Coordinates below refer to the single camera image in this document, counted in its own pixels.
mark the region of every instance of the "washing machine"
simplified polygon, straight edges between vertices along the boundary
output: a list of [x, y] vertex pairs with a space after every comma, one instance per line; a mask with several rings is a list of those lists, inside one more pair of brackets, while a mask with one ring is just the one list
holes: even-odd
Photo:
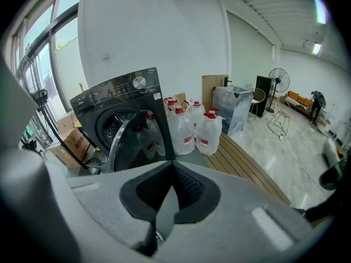
[[[158, 161], [174, 159], [156, 68], [135, 71], [102, 82], [74, 97], [70, 103], [84, 133], [107, 156], [110, 154], [117, 133], [123, 131], [121, 128], [123, 124], [135, 117], [137, 113], [153, 113], [166, 148], [165, 157]], [[139, 125], [147, 128], [145, 117], [140, 114], [137, 117], [140, 118]], [[137, 141], [136, 135], [125, 137], [124, 145], [132, 145], [133, 147], [129, 148], [133, 150], [124, 152], [124, 155], [135, 156], [140, 150], [140, 141]]]

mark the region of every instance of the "white wall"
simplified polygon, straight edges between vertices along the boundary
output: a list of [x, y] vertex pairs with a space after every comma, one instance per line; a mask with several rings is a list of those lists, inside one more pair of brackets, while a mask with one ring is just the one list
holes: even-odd
[[290, 76], [292, 90], [305, 98], [312, 91], [322, 92], [326, 100], [326, 111], [336, 105], [332, 127], [344, 120], [345, 112], [351, 105], [351, 75], [345, 70], [314, 56], [290, 50], [281, 50], [279, 67]]
[[80, 0], [78, 37], [89, 87], [156, 67], [165, 95], [200, 99], [228, 65], [218, 0]]
[[82, 84], [84, 90], [88, 89], [79, 54], [78, 38], [56, 51], [56, 61], [59, 81], [68, 100], [67, 103], [70, 105], [70, 99], [81, 93], [78, 83]]

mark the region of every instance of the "washing machine door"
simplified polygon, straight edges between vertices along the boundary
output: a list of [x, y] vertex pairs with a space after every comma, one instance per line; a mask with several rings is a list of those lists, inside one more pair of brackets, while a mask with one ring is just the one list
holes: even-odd
[[149, 110], [141, 110], [125, 120], [111, 146], [109, 172], [175, 159], [172, 144], [165, 143], [157, 119], [147, 122], [152, 115]]
[[114, 107], [106, 110], [98, 117], [95, 124], [95, 134], [106, 151], [110, 151], [118, 130], [126, 121], [130, 120], [134, 114], [135, 111], [133, 110]]

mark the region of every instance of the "wooden deck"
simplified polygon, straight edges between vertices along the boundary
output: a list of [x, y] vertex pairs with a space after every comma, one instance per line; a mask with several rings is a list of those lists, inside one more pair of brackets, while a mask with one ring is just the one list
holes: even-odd
[[288, 198], [264, 169], [226, 134], [221, 134], [217, 152], [204, 157], [210, 168], [254, 182], [276, 199], [290, 205]]

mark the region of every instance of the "sofa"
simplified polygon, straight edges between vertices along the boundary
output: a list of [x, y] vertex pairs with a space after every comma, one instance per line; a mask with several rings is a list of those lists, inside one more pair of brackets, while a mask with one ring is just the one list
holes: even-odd
[[300, 96], [298, 93], [295, 93], [291, 90], [285, 94], [285, 99], [289, 103], [290, 107], [293, 107], [305, 115], [309, 116], [311, 114], [311, 109], [313, 101], [308, 98]]

